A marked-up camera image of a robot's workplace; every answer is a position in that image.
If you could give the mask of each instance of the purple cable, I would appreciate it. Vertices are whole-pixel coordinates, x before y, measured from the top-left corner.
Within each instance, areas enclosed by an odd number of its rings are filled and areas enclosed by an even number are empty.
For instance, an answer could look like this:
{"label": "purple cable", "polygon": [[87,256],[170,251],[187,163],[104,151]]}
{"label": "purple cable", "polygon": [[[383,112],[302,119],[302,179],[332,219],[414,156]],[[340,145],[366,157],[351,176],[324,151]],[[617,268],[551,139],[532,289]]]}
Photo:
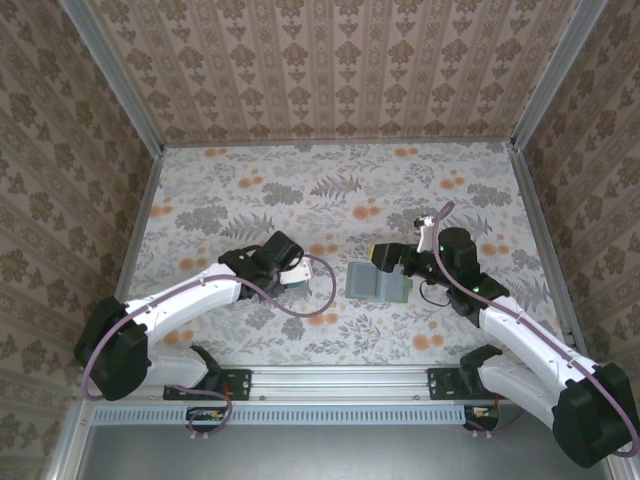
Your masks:
{"label": "purple cable", "polygon": [[[208,395],[210,397],[218,398],[220,400],[224,400],[225,402],[227,402],[227,411],[224,418],[220,421],[218,425],[216,425],[213,428],[213,430],[211,430],[210,432],[207,432],[207,435],[213,435],[214,433],[218,433],[220,430],[224,428],[227,422],[231,419],[231,415],[233,414],[233,402],[231,402],[231,399],[226,395],[222,395],[221,393],[218,393],[218,392],[210,392],[208,390],[196,390],[193,388],[185,388],[181,385],[169,385],[169,386],[175,390],[178,390],[179,392],[190,393],[192,395]],[[196,411],[192,413],[191,416],[189,417],[189,424],[187,428],[194,435],[197,435],[199,432],[196,432],[195,429],[193,428],[193,420],[201,413],[202,411]]]}
{"label": "purple cable", "polygon": [[618,457],[624,457],[624,458],[630,458],[635,456],[638,453],[638,451],[640,451],[640,438],[638,438],[638,432],[636,432],[636,429],[633,426],[633,423],[631,422],[631,419],[629,418],[627,413],[623,410],[623,408],[616,401],[616,399],[613,398],[609,392],[607,392],[607,390],[602,386],[602,384],[598,381],[598,379],[596,379],[586,368],[580,365],[580,363],[574,362],[571,355],[569,355],[563,349],[558,347],[555,343],[549,340],[544,334],[539,332],[538,329],[535,328],[529,320],[527,320],[524,317],[521,317],[518,313],[514,312],[510,308],[504,307],[499,303],[493,302],[491,300],[487,300],[486,298],[481,297],[480,295],[472,292],[471,290],[466,288],[464,285],[462,285],[460,282],[458,282],[455,278],[453,278],[453,276],[446,269],[446,267],[444,266],[444,263],[442,262],[442,259],[440,258],[440,244],[438,243],[438,227],[440,226],[440,221],[442,221],[447,215],[451,213],[451,211],[453,210],[453,207],[454,207],[453,202],[447,202],[447,204],[444,207],[442,207],[442,210],[440,210],[440,212],[436,216],[436,219],[433,224],[433,235],[432,235],[433,255],[436,258],[436,263],[440,267],[440,270],[442,271],[444,276],[447,277],[447,280],[449,280],[449,282],[451,282],[451,284],[454,287],[456,287],[458,290],[465,293],[466,295],[470,296],[471,298],[474,298],[479,302],[489,305],[490,307],[494,307],[500,310],[501,312],[506,313],[507,315],[520,321],[522,325],[524,325],[529,330],[531,330],[538,338],[540,338],[540,340],[542,340],[549,347],[551,347],[553,351],[555,351],[558,355],[560,355],[560,357],[562,357],[563,360],[566,360],[571,366],[575,367],[580,373],[582,373],[593,384],[593,386],[598,390],[598,392],[600,392],[602,396],[613,407],[613,409],[616,411],[616,413],[620,416],[620,418],[624,422],[625,426],[629,430],[629,434],[631,435],[631,442],[632,442],[631,450],[629,450],[628,452],[614,452],[613,454]]}
{"label": "purple cable", "polygon": [[96,360],[98,359],[98,356],[100,355],[100,353],[104,349],[105,345],[107,344],[107,342],[109,340],[111,340],[111,337],[113,337],[116,334],[116,332],[118,330],[120,330],[120,328],[122,328],[123,325],[125,325],[130,320],[133,320],[134,318],[138,317],[139,315],[142,315],[143,313],[148,312],[150,310],[150,307],[154,307],[155,308],[158,305],[160,305],[162,302],[166,302],[170,298],[173,298],[176,295],[179,295],[179,294],[181,294],[183,292],[186,292],[187,290],[189,290],[191,288],[200,287],[200,286],[204,285],[205,283],[213,282],[213,281],[216,281],[216,280],[233,280],[235,282],[241,283],[241,284],[246,285],[247,287],[251,288],[256,293],[260,294],[269,303],[271,303],[274,307],[276,307],[277,309],[283,311],[287,315],[291,315],[292,317],[310,318],[310,317],[313,317],[313,316],[316,316],[316,315],[320,315],[321,313],[326,312],[331,307],[331,304],[333,303],[333,300],[336,298],[336,293],[338,291],[338,281],[336,280],[336,274],[333,272],[333,269],[331,268],[331,265],[329,265],[329,263],[326,260],[323,260],[321,258],[318,258],[318,257],[316,257],[314,255],[309,255],[309,254],[306,254],[305,257],[308,257],[311,260],[313,260],[315,262],[319,262],[322,265],[324,265],[324,267],[329,272],[329,275],[331,276],[331,283],[332,283],[331,296],[329,297],[329,300],[327,301],[327,303],[321,309],[316,310],[315,312],[312,312],[312,313],[294,312],[293,310],[289,310],[287,307],[285,307],[283,305],[280,305],[277,301],[275,301],[273,298],[271,298],[271,296],[267,292],[265,292],[262,288],[257,286],[255,283],[250,282],[249,280],[245,280],[244,278],[236,277],[234,275],[210,275],[210,276],[205,277],[203,279],[194,280],[193,282],[189,282],[189,283],[181,286],[180,288],[176,288],[175,290],[172,290],[172,291],[170,291],[168,293],[165,293],[164,295],[159,296],[158,298],[156,298],[155,300],[152,300],[148,304],[146,304],[146,305],[140,307],[139,309],[131,312],[130,314],[126,315],[125,317],[122,317],[120,320],[118,320],[107,331],[107,333],[100,339],[100,341],[96,345],[96,348],[93,350],[93,353],[89,357],[89,361],[87,362],[87,365],[84,368],[84,372],[82,374],[82,382],[81,382],[81,388],[82,388],[82,393],[84,395],[84,398],[86,398],[87,400],[89,400],[91,402],[102,400],[104,398],[102,395],[92,395],[89,392],[89,376],[91,374],[91,371],[93,370],[93,366],[95,365]]}

